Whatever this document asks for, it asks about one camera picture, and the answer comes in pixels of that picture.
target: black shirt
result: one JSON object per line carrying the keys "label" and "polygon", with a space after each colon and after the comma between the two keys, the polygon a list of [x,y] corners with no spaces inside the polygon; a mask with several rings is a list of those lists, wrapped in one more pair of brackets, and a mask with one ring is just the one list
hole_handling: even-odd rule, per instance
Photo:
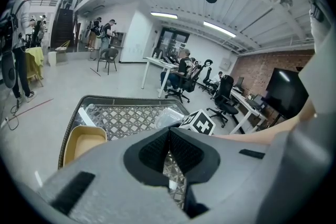
{"label": "black shirt", "polygon": [[178,72],[183,73],[184,76],[186,76],[187,73],[189,73],[191,70],[192,66],[193,65],[189,57],[183,58],[181,59],[180,65],[178,66]]}
{"label": "black shirt", "polygon": [[111,30],[111,25],[110,24],[105,24],[103,27],[103,31],[105,32],[105,37],[110,38],[110,36],[107,35],[107,30]]}

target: sneaker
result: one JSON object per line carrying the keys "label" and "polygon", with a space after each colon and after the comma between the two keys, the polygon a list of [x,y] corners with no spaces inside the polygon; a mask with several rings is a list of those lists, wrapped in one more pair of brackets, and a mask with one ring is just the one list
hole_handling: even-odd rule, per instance
{"label": "sneaker", "polygon": [[31,91],[29,96],[26,96],[27,103],[29,103],[32,99],[34,99],[36,96],[36,93]]}
{"label": "sneaker", "polygon": [[167,90],[163,90],[162,92],[164,95],[167,95],[168,94],[168,91]]}

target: white box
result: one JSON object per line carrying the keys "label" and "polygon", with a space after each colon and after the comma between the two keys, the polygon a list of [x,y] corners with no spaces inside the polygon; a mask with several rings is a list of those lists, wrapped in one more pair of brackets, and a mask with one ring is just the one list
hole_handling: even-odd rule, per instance
{"label": "white box", "polygon": [[216,124],[202,110],[191,113],[181,124],[179,128],[194,131],[196,133],[212,135]]}

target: fluorescent light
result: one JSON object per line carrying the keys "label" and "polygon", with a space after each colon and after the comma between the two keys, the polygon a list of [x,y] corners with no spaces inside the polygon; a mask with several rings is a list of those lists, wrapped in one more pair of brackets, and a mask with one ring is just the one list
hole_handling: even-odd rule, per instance
{"label": "fluorescent light", "polygon": [[153,16],[160,16],[160,17],[166,17],[170,19],[177,19],[176,15],[173,14],[167,14],[167,13],[158,13],[158,12],[151,12]]}
{"label": "fluorescent light", "polygon": [[284,78],[284,80],[286,80],[287,82],[290,82],[289,78],[287,77],[285,73],[283,73],[282,71],[279,71],[279,74]]}
{"label": "fluorescent light", "polygon": [[231,32],[229,32],[229,31],[227,31],[227,30],[225,30],[225,29],[222,29],[222,28],[220,28],[219,26],[216,26],[216,25],[213,25],[213,24],[210,24],[210,23],[207,23],[207,22],[204,22],[203,23],[205,26],[208,26],[208,27],[211,27],[211,28],[213,28],[213,29],[215,29],[215,30],[218,30],[218,31],[220,31],[220,32],[222,32],[222,33],[225,33],[225,34],[227,34],[227,35],[229,35],[229,36],[231,36],[231,37],[235,37],[236,35],[235,34],[232,34]]}

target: yellow chair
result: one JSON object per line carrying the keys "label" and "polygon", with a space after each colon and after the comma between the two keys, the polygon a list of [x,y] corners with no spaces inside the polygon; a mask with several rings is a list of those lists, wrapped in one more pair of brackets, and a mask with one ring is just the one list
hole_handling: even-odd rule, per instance
{"label": "yellow chair", "polygon": [[26,65],[27,65],[27,79],[30,81],[31,78],[35,77],[36,80],[38,80],[43,87],[41,78],[39,76],[38,72],[38,66],[35,62],[35,58],[33,55],[26,54]]}

